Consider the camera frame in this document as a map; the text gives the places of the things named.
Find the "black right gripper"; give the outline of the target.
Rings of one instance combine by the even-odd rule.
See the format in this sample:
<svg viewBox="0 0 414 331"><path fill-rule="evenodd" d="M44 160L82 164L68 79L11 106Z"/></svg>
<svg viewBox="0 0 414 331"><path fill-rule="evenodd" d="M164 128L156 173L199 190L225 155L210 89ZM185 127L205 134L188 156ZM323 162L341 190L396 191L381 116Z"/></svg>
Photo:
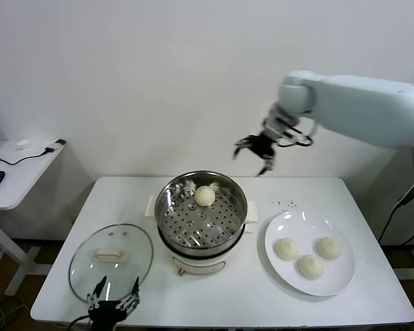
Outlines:
<svg viewBox="0 0 414 331"><path fill-rule="evenodd" d="M242 150L250 150L259 158L263 159L263 166L257 173L262 176L273 170L275 165L275 151L273 149L274 141L264 134L249 135L235 143L233 158L236 159Z"/></svg>

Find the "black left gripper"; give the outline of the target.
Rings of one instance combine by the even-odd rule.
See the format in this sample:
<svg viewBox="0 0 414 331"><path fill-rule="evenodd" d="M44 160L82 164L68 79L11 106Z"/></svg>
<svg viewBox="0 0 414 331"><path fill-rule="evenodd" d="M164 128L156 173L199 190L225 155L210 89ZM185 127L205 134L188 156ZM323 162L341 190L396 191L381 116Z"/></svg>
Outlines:
<svg viewBox="0 0 414 331"><path fill-rule="evenodd" d="M90 331L113 331L117 323L127 317L126 310L135 310L139 305L139 277L136 278L131 293L121 301L100 301L99 296L106 284L106 276L87 294L88 315L92 321Z"/></svg>

